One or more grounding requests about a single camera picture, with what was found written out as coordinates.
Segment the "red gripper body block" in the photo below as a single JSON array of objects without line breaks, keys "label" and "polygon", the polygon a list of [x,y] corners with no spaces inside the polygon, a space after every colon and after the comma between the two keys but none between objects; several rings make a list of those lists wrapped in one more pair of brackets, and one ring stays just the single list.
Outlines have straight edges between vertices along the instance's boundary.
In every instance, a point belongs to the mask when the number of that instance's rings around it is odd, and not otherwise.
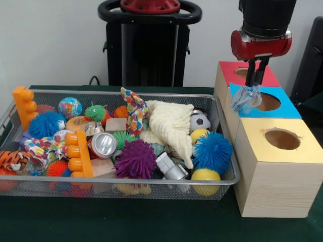
[{"label": "red gripper body block", "polygon": [[231,34],[231,49],[239,61],[249,61],[264,56],[278,57],[285,55],[291,48],[292,33],[288,29],[280,38],[261,39],[247,35],[243,30]]}]

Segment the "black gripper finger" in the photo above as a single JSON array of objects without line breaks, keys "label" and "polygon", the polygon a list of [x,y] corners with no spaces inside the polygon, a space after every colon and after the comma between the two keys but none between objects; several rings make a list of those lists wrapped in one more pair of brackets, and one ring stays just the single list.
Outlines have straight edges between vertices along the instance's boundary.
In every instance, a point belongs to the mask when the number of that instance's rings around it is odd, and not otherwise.
[{"label": "black gripper finger", "polygon": [[252,87],[254,85],[257,85],[257,76],[255,72],[255,67],[256,67],[256,60],[249,60],[248,71],[247,71],[246,82],[245,82],[245,85],[247,87]]},{"label": "black gripper finger", "polygon": [[259,63],[259,68],[256,71],[256,83],[261,85],[264,77],[265,68],[269,63],[269,59],[261,59]]}]

